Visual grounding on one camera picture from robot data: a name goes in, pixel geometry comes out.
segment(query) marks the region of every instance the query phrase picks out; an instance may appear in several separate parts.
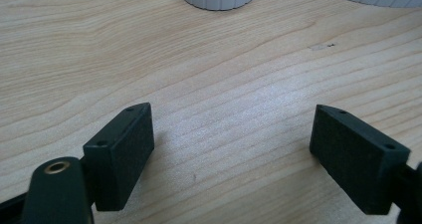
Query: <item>screw hole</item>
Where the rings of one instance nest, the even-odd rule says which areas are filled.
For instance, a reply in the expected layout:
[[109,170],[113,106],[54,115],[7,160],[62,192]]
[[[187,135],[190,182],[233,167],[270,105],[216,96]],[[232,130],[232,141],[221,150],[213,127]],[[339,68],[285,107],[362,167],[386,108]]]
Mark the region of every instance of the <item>screw hole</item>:
[[106,144],[107,144],[107,141],[105,140],[100,140],[97,142],[97,146],[106,146]]
[[384,146],[388,149],[395,149],[395,146],[393,144],[384,144]]
[[44,172],[47,174],[56,174],[66,170],[70,165],[71,164],[67,161],[58,161],[47,166],[46,169],[44,169]]

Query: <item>wood grain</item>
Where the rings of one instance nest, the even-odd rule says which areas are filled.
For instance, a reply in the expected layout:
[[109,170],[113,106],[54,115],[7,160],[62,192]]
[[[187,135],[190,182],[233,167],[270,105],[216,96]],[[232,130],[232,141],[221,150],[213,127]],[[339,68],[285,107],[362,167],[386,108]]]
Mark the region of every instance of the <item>wood grain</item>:
[[422,10],[345,0],[0,0],[0,201],[121,109],[156,149],[97,223],[394,223],[363,215],[309,153],[316,104],[422,159]]

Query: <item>wooden surface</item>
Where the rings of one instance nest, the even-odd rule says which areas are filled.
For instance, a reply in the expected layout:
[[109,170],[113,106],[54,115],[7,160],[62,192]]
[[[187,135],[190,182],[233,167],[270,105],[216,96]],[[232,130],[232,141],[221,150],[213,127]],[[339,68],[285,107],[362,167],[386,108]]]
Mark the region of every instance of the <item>wooden surface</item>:
[[344,0],[0,0],[0,201],[120,110],[156,147],[96,223],[394,223],[363,215],[309,153],[316,104],[422,160],[422,10]]

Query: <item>light wood tabletop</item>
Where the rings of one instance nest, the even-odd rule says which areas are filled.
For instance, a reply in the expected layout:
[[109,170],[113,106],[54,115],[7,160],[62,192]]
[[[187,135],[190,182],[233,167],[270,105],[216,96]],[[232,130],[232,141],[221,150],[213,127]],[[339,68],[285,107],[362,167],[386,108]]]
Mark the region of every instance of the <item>light wood tabletop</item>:
[[96,223],[394,223],[397,207],[365,216],[310,154],[317,104],[422,160],[420,8],[0,0],[0,69],[0,202],[151,103],[155,151],[126,207]]

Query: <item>wooden table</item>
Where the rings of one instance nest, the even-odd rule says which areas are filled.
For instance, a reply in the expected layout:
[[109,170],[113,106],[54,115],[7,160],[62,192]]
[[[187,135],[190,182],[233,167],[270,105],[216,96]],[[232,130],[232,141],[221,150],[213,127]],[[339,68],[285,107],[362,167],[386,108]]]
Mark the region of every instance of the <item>wooden table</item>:
[[254,0],[0,0],[0,201],[120,110],[151,102],[155,151],[96,223],[394,223],[310,155],[316,104],[422,159],[422,9]]

